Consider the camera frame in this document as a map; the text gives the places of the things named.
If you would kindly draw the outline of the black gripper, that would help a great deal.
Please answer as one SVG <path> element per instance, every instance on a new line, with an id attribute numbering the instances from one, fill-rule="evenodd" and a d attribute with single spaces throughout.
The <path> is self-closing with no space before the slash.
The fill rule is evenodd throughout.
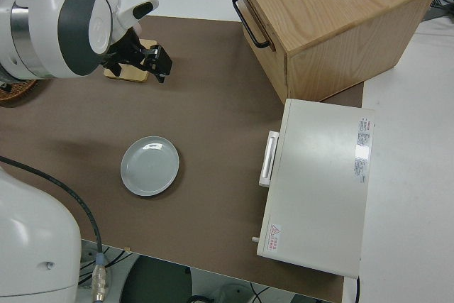
<path id="1" fill-rule="evenodd" d="M 167 73 L 171 72 L 172 59 L 161 45 L 147 48 L 140 43 L 135 31 L 127 31 L 110 46 L 102 60 L 102 67 L 116 77 L 121 74 L 121 65 L 132 65 L 139 70 L 151 72 L 159 83 L 163 83 Z"/>

